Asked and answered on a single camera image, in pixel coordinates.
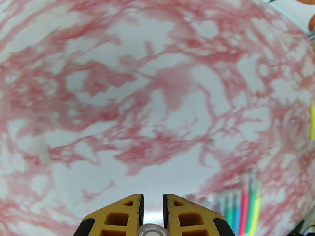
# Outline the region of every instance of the tabletop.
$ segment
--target tabletop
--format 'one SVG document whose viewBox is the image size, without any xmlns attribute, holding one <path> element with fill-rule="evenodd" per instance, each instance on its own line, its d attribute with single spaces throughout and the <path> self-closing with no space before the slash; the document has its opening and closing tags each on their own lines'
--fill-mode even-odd
<svg viewBox="0 0 315 236">
<path fill-rule="evenodd" d="M 254 167 L 257 236 L 314 205 L 314 52 L 260 0 L 0 0 L 0 231 L 72 235 L 133 193 L 207 197 Z"/>
</svg>

